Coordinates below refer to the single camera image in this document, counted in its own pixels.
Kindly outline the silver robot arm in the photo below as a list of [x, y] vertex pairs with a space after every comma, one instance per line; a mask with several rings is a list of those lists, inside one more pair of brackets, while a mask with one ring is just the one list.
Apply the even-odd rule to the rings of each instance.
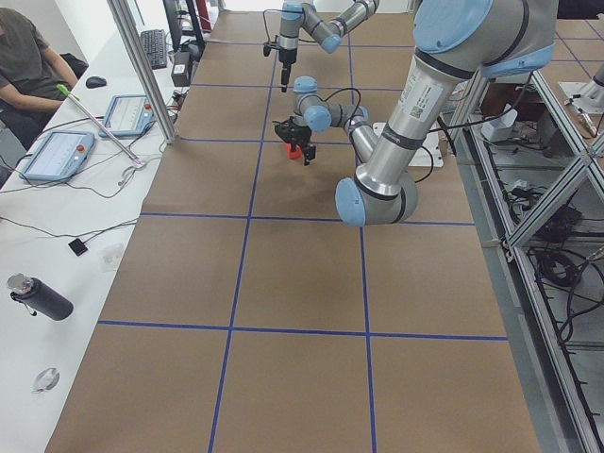
[[284, 1], [280, 9], [279, 31], [272, 41], [263, 45], [264, 56], [272, 49], [277, 51], [281, 63], [280, 89], [288, 90], [291, 71], [297, 60], [300, 31], [304, 30], [328, 54], [334, 53], [343, 37], [372, 17], [377, 11], [378, 0], [354, 1], [335, 18], [322, 19], [314, 4], [302, 1]]
[[399, 223], [418, 201], [407, 167], [454, 89], [475, 73], [494, 78], [545, 67], [558, 7], [556, 1], [424, 1], [414, 16], [406, 85], [381, 132], [369, 125], [363, 107], [329, 103], [313, 77], [300, 76], [293, 114], [275, 124], [276, 134], [310, 162], [312, 133], [342, 128], [361, 163], [337, 184], [340, 218], [355, 227]]

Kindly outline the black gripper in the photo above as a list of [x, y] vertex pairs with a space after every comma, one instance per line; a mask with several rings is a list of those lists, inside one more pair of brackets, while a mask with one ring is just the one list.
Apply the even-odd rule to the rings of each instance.
[[316, 146], [310, 143], [311, 130], [308, 126], [300, 125], [296, 116], [292, 115], [283, 121], [274, 121], [274, 130], [285, 143], [289, 154], [297, 154], [300, 146], [304, 166], [308, 166], [315, 159]]
[[278, 60], [282, 63], [281, 92], [286, 92], [291, 83], [289, 74], [291, 73], [292, 66], [296, 63], [296, 49], [280, 47], [278, 49]]

